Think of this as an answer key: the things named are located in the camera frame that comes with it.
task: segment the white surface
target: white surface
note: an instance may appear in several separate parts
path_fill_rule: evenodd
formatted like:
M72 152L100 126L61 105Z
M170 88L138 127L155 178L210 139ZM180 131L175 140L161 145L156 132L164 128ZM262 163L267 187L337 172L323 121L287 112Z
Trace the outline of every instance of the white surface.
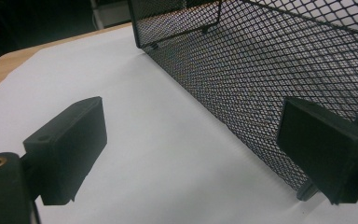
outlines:
M131 27L43 49L0 84L0 152L70 104L103 97L108 144L74 203L43 223L358 223L358 204L306 203L135 47Z

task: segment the wire mesh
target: wire mesh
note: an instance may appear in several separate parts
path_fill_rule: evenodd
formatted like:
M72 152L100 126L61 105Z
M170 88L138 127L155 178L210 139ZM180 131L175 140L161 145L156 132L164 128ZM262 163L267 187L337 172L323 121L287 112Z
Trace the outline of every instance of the wire mesh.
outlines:
M308 178L275 142L284 98L358 116L358 0L139 2L138 46L293 189Z

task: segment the wooden edge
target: wooden edge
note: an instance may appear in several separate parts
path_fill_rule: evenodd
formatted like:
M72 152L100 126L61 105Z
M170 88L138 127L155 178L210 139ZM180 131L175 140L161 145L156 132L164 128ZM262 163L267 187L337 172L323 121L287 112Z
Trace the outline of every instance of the wooden edge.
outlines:
M60 44L63 44L63 43L67 43L67 42L70 42L70 41L74 41L74 40L77 40L77 39L81 39L81 38L85 38L85 37L89 37L89 36L93 36L93 35L99 35L99 34L102 34L102 33L118 30L118 29L128 27L128 26L131 26L130 22L125 23L125 24L121 24L121 25L118 25L118 26L106 28L106 29L103 29L103 30L94 31L94 32L91 32L91 33L88 33L88 34L77 35L77 36L69 37L69 38L66 38L66 39L54 41L54 42L51 42L51 43L31 47L31 48L28 48L28 49L20 49L20 50L17 50L17 51L13 51L13 52L4 54L4 55L2 55L0 57L0 83L7 77L8 74L10 74L13 70L18 68L23 63L25 63L25 61L30 59L34 54L36 54L41 49L49 48L49 47L52 47L52 46L60 45Z

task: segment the dark background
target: dark background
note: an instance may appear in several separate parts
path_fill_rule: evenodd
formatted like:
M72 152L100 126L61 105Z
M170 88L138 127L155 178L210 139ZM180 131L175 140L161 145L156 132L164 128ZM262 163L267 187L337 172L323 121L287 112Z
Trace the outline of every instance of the dark background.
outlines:
M0 56L94 30L89 0L0 0Z

